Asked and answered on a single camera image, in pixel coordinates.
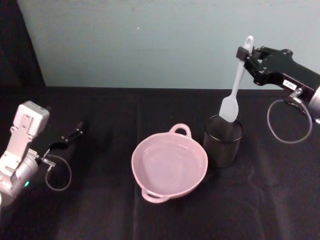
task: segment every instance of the white label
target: white label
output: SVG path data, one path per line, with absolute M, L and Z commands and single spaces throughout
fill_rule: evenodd
M 296 90 L 297 89 L 297 85 L 295 85 L 294 83 L 288 81 L 288 80 L 284 80 L 282 83 L 283 86 L 286 86 L 287 88 L 291 89 L 291 90 Z

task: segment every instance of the pink plastic pot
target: pink plastic pot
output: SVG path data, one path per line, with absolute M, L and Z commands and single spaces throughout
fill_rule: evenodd
M 189 127 L 179 123 L 143 140 L 132 154 L 131 166 L 143 198 L 159 204 L 195 189 L 206 175 L 208 157 Z

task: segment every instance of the white spatula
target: white spatula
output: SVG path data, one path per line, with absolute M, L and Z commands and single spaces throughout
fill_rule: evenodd
M 248 36 L 246 41 L 244 42 L 243 48 L 247 49 L 250 53 L 252 53 L 252 49 L 254 47 L 254 37 Z M 239 107 L 237 103 L 237 92 L 239 89 L 239 85 L 241 83 L 242 77 L 245 73 L 245 62 L 239 61 L 238 69 L 236 71 L 233 88 L 230 96 L 227 96 L 222 100 L 219 116 L 229 123 L 233 123 L 239 112 Z

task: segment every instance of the bowl handle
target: bowl handle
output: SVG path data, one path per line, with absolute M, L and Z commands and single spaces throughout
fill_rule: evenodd
M 174 126 L 170 129 L 169 133 L 175 133 L 178 129 L 183 129 L 183 130 L 185 130 L 187 137 L 192 138 L 192 137 L 191 137 L 190 128 L 189 128 L 187 125 L 183 124 L 183 123 L 178 123 L 178 124 L 174 125 Z
M 156 193 L 149 191 L 145 188 L 142 188 L 141 194 L 145 200 L 147 200 L 148 202 L 153 203 L 153 204 L 160 204 L 160 203 L 164 203 L 165 201 L 169 200 L 168 196 L 156 194 Z

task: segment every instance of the black table surface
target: black table surface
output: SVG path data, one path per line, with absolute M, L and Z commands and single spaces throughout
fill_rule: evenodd
M 71 186 L 53 192 L 41 165 L 30 185 L 3 208 L 0 239 L 66 240 L 316 240 L 320 239 L 320 129 L 304 142 L 277 141 L 267 126 L 282 90 L 240 90 L 244 127 L 231 167 L 209 169 L 190 194 L 152 204 L 141 196 L 131 155 L 146 137 L 187 124 L 202 144 L 204 121 L 229 90 L 47 87 L 0 89 L 0 152 L 19 104 L 48 105 L 50 119 L 32 149 L 41 152 L 85 120 L 83 138 L 57 155 L 72 168 Z M 277 105 L 271 122 L 281 137 L 301 137 L 308 121 Z

